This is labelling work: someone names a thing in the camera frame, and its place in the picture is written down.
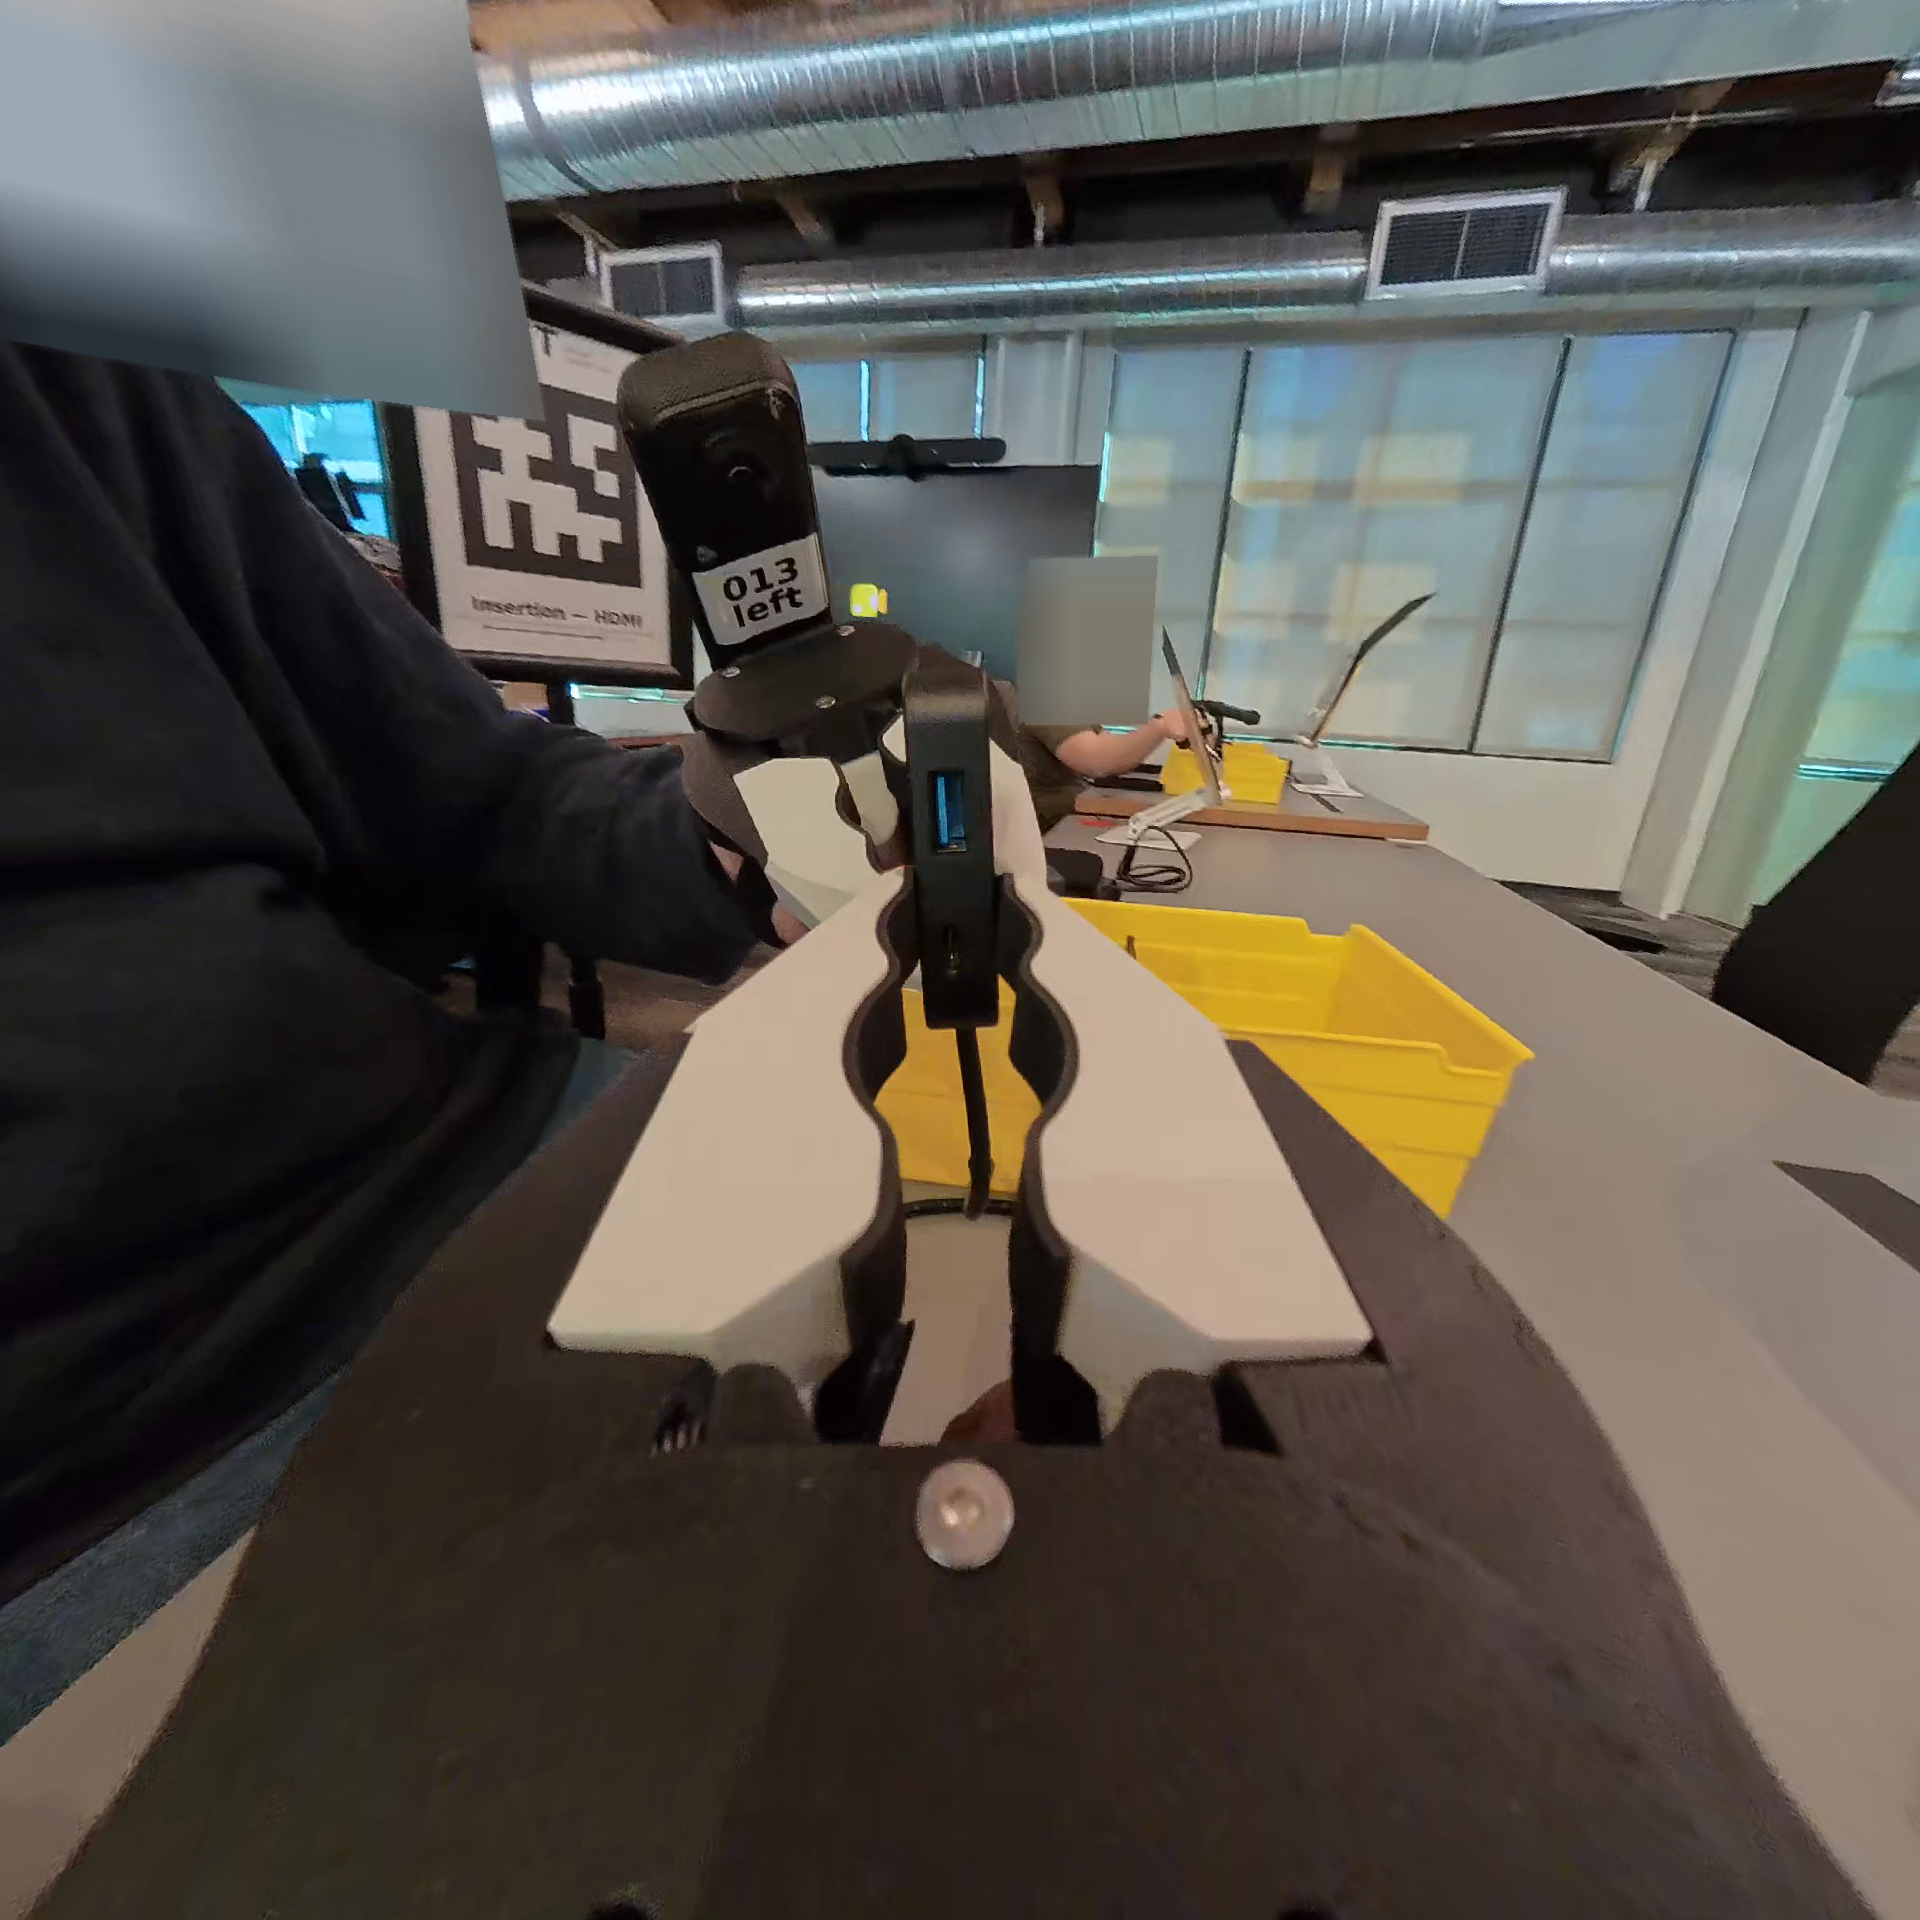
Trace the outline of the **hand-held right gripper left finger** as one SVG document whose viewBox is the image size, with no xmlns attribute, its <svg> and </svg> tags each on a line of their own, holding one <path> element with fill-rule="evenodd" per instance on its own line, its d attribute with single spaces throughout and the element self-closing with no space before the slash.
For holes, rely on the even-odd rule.
<svg viewBox="0 0 1920 1920">
<path fill-rule="evenodd" d="M 906 870 L 688 1032 L 546 1333 L 570 1353 L 777 1369 L 817 1433 L 881 1433 L 906 1369 Z"/>
</svg>

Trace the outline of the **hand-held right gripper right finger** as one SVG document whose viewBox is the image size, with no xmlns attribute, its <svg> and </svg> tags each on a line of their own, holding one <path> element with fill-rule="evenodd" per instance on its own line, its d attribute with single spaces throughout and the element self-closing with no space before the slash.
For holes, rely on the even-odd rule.
<svg viewBox="0 0 1920 1920">
<path fill-rule="evenodd" d="M 1154 1374 L 1356 1361 L 1376 1333 L 1248 1059 L 1048 886 L 1001 882 L 1010 1060 L 1041 1104 L 1007 1246 L 1023 1438 L 1099 1438 Z"/>
</svg>

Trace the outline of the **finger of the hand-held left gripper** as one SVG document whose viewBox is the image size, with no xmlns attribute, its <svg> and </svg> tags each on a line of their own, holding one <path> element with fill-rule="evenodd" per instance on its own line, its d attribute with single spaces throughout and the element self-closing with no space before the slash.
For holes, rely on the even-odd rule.
<svg viewBox="0 0 1920 1920">
<path fill-rule="evenodd" d="M 874 876 L 906 862 L 906 817 L 887 753 L 762 760 L 735 772 L 735 788 L 765 853 L 781 921 L 820 926 Z"/>
<path fill-rule="evenodd" d="M 989 736 L 993 867 L 1029 896 L 1050 889 L 1045 830 L 1017 754 Z"/>
</svg>

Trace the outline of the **black USB hub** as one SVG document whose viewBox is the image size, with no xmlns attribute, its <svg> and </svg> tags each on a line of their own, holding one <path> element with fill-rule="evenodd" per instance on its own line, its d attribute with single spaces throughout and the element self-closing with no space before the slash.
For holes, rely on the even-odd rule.
<svg viewBox="0 0 1920 1920">
<path fill-rule="evenodd" d="M 1000 1019 L 1000 877 L 993 828 L 989 684 L 925 654 L 904 678 L 920 980 L 930 1029 Z"/>
</svg>

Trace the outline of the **yellow plastic bin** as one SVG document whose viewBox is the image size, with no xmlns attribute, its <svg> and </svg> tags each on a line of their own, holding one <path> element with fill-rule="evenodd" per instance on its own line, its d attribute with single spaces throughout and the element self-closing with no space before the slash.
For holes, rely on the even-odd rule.
<svg viewBox="0 0 1920 1920">
<path fill-rule="evenodd" d="M 1071 901 L 1101 938 L 1285 1070 L 1441 1218 L 1449 1218 L 1521 1070 L 1535 1053 L 1373 931 L 1300 918 Z M 1012 993 L 979 1045 L 993 1124 L 993 1194 L 1012 1198 L 1041 1104 L 1010 1064 Z M 957 1189 L 970 1132 L 954 1041 L 904 994 L 906 1056 L 881 1091 L 908 1181 Z"/>
</svg>

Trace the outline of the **person's left forearm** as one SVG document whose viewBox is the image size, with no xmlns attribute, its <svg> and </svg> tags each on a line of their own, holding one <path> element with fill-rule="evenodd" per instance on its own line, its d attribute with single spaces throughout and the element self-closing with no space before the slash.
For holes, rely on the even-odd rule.
<svg viewBox="0 0 1920 1920">
<path fill-rule="evenodd" d="M 511 710 L 301 499 L 209 374 L 168 374 L 209 494 L 194 627 L 251 730 L 360 880 L 466 896 L 535 938 L 705 982 L 777 942 L 706 856 L 674 753 Z"/>
</svg>

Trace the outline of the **black webcam bar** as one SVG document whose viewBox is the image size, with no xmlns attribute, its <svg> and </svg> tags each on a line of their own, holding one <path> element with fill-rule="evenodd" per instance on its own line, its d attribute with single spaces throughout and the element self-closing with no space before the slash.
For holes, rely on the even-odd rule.
<svg viewBox="0 0 1920 1920">
<path fill-rule="evenodd" d="M 832 475 L 895 475 L 920 483 L 933 473 L 994 468 L 1007 460 L 1003 440 L 891 440 L 812 442 L 808 460 Z"/>
</svg>

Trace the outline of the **white vent grille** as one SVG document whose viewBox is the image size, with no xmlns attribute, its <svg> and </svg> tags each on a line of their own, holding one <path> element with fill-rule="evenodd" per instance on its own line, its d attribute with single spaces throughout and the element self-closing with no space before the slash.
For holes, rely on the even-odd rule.
<svg viewBox="0 0 1920 1920">
<path fill-rule="evenodd" d="M 729 325 L 731 298 L 717 242 L 600 249 L 600 291 L 618 316 L 674 332 Z"/>
<path fill-rule="evenodd" d="M 1564 185 L 1383 198 L 1360 298 L 1539 294 L 1567 211 Z"/>
</svg>

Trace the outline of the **framed paper sign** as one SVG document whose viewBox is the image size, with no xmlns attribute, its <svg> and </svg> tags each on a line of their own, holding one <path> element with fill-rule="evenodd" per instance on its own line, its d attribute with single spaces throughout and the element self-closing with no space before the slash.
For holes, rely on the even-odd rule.
<svg viewBox="0 0 1920 1920">
<path fill-rule="evenodd" d="M 528 419 L 380 408 L 401 581 L 497 684 L 691 691 L 684 595 L 618 419 L 628 364 L 676 338 L 525 282 Z"/>
</svg>

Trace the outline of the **background wooden stand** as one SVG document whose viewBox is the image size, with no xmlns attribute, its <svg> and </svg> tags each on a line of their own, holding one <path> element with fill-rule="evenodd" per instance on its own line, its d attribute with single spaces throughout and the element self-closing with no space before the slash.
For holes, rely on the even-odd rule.
<svg viewBox="0 0 1920 1920">
<path fill-rule="evenodd" d="M 1328 675 L 1328 682 L 1322 685 L 1308 716 L 1304 721 L 1304 730 L 1289 741 L 1288 748 L 1288 786 L 1295 792 L 1305 793 L 1312 801 L 1356 801 L 1360 792 L 1333 766 L 1323 739 L 1333 716 L 1353 685 L 1360 668 L 1369 660 L 1376 646 L 1389 638 L 1402 624 L 1412 620 L 1420 611 L 1424 611 L 1434 598 L 1434 593 L 1421 593 L 1411 596 L 1402 609 L 1397 609 L 1386 622 L 1371 628 L 1363 641 L 1357 641 L 1349 654 L 1336 665 Z"/>
<path fill-rule="evenodd" d="M 1127 856 L 1147 841 L 1161 841 L 1183 853 L 1183 826 L 1205 811 L 1226 806 L 1232 792 L 1224 763 L 1224 722 L 1248 718 L 1248 710 L 1241 708 L 1197 702 L 1165 628 L 1161 628 L 1159 643 L 1184 736 L 1173 744 L 1159 763 L 1159 795 L 1099 835 L 1107 845 L 1122 849 Z"/>
</svg>

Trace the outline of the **background desk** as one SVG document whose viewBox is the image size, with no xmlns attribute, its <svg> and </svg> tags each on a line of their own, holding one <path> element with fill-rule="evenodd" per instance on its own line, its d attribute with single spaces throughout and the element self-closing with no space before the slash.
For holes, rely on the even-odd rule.
<svg viewBox="0 0 1920 1920">
<path fill-rule="evenodd" d="M 1092 786 L 1077 795 L 1075 813 L 1091 821 L 1130 821 L 1163 802 L 1159 792 Z M 1275 801 L 1227 797 L 1218 806 L 1197 806 L 1176 821 L 1178 828 L 1234 828 L 1248 833 L 1312 833 L 1386 843 L 1427 843 L 1428 826 L 1364 795 L 1320 795 L 1285 784 Z"/>
</svg>

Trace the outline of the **person's dark hoodie torso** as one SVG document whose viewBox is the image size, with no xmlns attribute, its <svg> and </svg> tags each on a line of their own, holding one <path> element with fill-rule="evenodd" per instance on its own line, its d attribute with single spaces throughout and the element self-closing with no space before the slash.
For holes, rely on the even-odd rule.
<svg viewBox="0 0 1920 1920">
<path fill-rule="evenodd" d="M 202 374 L 4 346 L 4 1600 L 332 1374 L 576 1041 L 456 1014 L 506 713 Z"/>
</svg>

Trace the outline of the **black wall screen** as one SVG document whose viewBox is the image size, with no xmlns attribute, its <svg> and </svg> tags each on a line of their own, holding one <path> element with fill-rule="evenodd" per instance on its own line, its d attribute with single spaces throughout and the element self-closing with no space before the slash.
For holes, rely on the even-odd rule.
<svg viewBox="0 0 1920 1920">
<path fill-rule="evenodd" d="M 1099 468 L 818 468 L 813 491 L 835 620 L 890 620 L 1010 682 L 1026 570 L 1092 556 Z"/>
</svg>

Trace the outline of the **silver air duct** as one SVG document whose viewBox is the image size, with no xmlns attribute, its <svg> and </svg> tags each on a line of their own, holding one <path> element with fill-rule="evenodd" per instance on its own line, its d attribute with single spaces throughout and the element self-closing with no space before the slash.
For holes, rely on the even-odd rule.
<svg viewBox="0 0 1920 1920">
<path fill-rule="evenodd" d="M 511 202 L 1669 91 L 1916 58 L 1916 2 L 781 8 L 479 52 Z"/>
<path fill-rule="evenodd" d="M 1539 294 L 1360 298 L 1371 232 L 1292 232 L 1111 248 L 1029 248 L 740 270 L 735 309 L 769 334 L 1171 328 L 1322 321 L 1904 305 L 1916 299 L 1914 202 L 1567 216 Z"/>
</svg>

